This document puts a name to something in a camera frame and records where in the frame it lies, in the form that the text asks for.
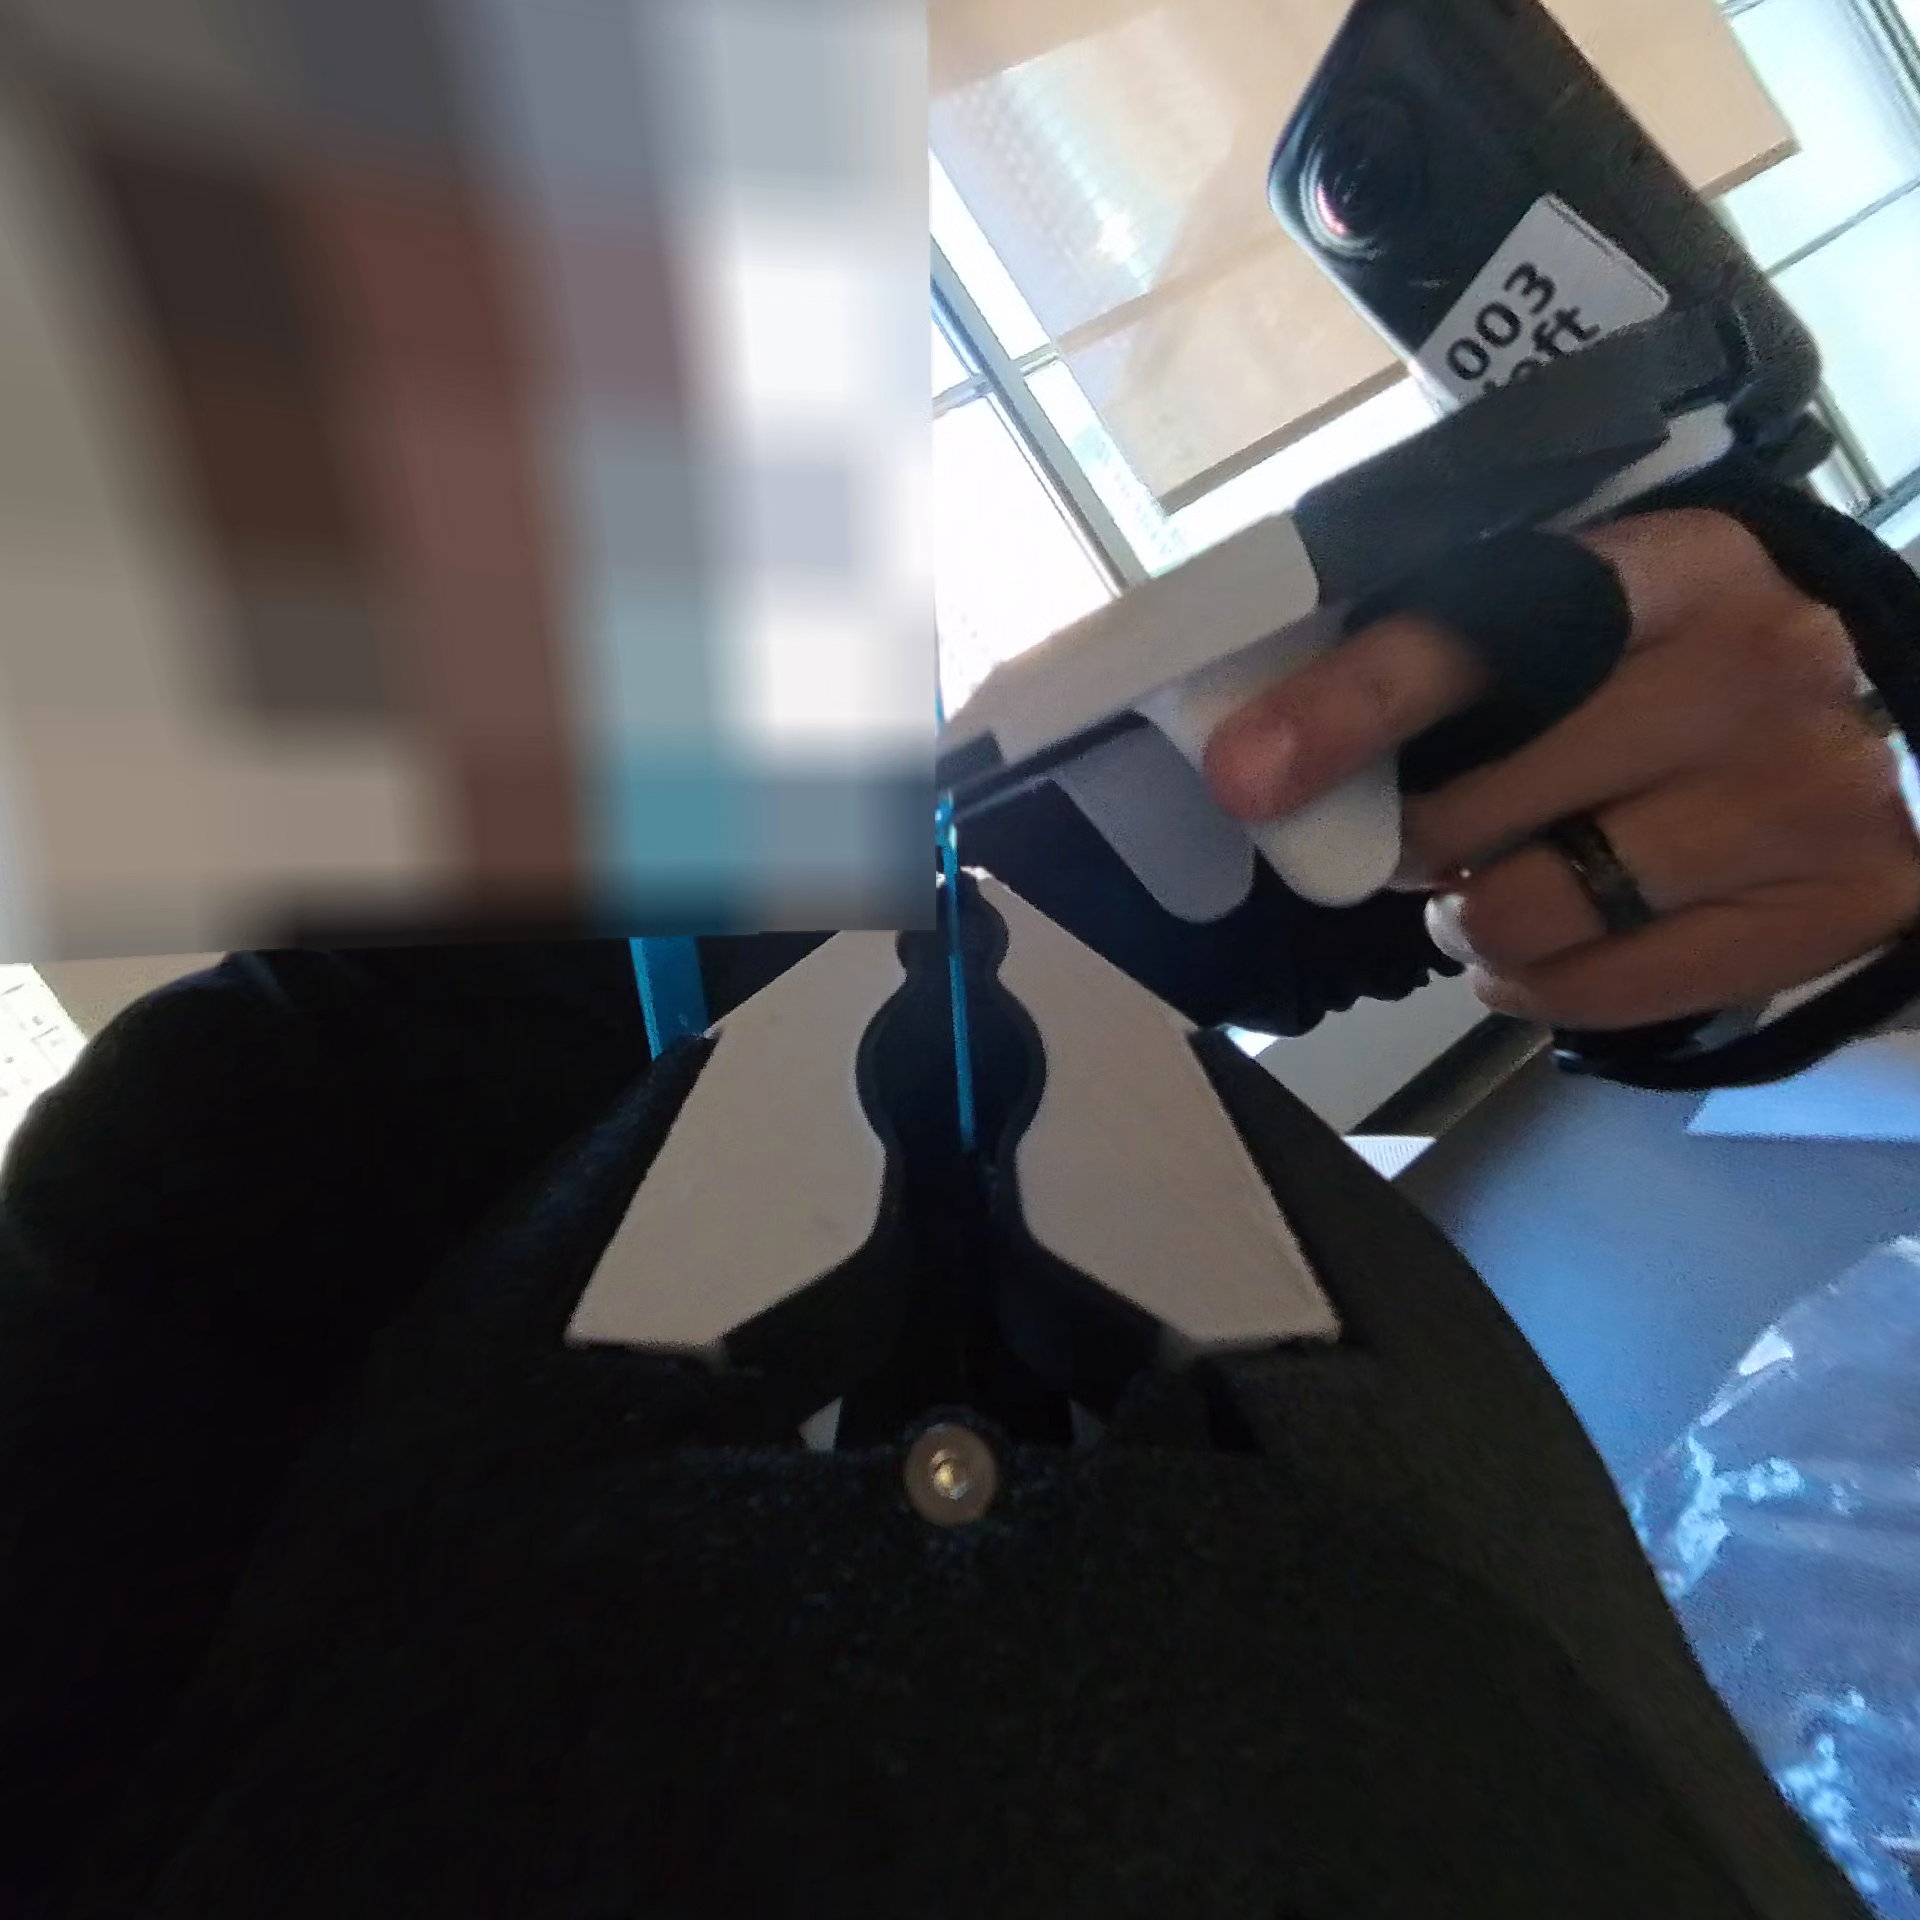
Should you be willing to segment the window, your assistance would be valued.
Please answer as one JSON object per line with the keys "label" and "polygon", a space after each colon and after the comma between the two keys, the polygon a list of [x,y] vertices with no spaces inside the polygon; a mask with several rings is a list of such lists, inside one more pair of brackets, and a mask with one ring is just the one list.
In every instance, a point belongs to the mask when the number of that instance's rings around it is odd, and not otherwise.
{"label": "window", "polygon": [[[1916,559],[1916,5],[1715,5],[1792,150],[1712,205],[1824,361],[1815,490]],[[947,701],[1117,593],[1424,429],[1400,378],[1167,513],[929,159],[934,605]]]}

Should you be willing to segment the person's black top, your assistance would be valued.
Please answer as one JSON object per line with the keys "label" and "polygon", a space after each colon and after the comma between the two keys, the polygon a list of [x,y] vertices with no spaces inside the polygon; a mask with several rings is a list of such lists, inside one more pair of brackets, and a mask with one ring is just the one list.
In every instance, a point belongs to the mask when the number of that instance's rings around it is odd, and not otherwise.
{"label": "person's black top", "polygon": [[4,1915],[45,1915],[398,1307],[652,1062],[625,945],[245,951],[4,1164]]}

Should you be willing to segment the beige roller blind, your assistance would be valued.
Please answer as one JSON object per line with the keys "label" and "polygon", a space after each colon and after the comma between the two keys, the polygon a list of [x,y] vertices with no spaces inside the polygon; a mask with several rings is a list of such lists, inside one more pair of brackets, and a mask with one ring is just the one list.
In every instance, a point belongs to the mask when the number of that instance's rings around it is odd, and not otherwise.
{"label": "beige roller blind", "polygon": [[1712,205],[1792,150],[1715,5],[929,5],[928,149],[1167,513],[1669,308],[1763,444],[1816,388]]}

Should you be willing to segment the large clear plastic bag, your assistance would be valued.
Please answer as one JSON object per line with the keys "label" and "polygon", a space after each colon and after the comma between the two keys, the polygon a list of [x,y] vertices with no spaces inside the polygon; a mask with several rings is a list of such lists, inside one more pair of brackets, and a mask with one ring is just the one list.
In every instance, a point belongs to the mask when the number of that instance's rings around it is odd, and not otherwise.
{"label": "large clear plastic bag", "polygon": [[1627,1500],[1694,1654],[1876,1915],[1917,1915],[1917,1244],[1767,1329]]}

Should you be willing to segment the blue metal bracket assembly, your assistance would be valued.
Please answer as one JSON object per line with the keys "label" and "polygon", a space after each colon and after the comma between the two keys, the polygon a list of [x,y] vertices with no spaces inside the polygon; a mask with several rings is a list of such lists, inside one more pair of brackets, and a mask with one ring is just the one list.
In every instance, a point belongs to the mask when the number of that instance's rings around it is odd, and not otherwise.
{"label": "blue metal bracket assembly", "polygon": [[[976,1074],[971,1057],[968,988],[964,981],[963,906],[958,899],[958,828],[952,795],[944,791],[934,806],[934,849],[941,860],[944,945],[951,1003],[951,1050],[955,1085],[955,1130],[963,1149],[977,1148]],[[704,1034],[708,1006],[704,972],[693,937],[631,940],[631,965],[637,983],[647,1043],[654,1057],[668,1046]]]}

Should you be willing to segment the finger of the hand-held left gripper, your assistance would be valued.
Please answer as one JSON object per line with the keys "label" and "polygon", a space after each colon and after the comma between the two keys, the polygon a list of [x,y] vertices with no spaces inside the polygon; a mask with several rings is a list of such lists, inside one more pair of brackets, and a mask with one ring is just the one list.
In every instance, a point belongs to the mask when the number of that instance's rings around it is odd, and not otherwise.
{"label": "finger of the hand-held left gripper", "polygon": [[939,724],[934,789],[983,806],[1076,757],[1165,689],[1257,646],[1320,603],[1294,517],[1263,517],[996,662]]}

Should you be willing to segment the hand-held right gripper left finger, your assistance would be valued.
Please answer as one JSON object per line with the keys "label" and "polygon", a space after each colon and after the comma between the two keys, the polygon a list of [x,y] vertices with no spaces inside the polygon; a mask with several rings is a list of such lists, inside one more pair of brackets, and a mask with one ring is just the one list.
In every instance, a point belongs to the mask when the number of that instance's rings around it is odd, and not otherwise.
{"label": "hand-held right gripper left finger", "polygon": [[857,1045],[903,981],[894,932],[841,931],[708,1030],[569,1341],[715,1359],[869,1241],[884,1149]]}

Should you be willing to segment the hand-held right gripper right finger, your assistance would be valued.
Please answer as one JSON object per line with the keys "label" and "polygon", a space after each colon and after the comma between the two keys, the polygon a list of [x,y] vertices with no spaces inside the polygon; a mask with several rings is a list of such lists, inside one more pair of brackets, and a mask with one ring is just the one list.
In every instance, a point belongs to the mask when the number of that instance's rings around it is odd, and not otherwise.
{"label": "hand-held right gripper right finger", "polygon": [[1181,1358],[1329,1343],[1337,1309],[1196,1050],[1196,1026],[985,871],[992,986],[1027,1045],[998,1164],[1013,1225]]}

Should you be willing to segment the person's left hand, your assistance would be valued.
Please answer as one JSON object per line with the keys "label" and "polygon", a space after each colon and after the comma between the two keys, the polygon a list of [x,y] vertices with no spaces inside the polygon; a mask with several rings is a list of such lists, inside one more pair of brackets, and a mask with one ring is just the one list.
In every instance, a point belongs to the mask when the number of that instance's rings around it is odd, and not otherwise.
{"label": "person's left hand", "polygon": [[1494,1012],[1619,1034],[1773,1002],[1916,925],[1916,828],[1839,618],[1716,513],[1574,539],[1629,613],[1612,674],[1407,801],[1397,894],[1288,925],[1223,1022],[1304,1034],[1446,958]]}

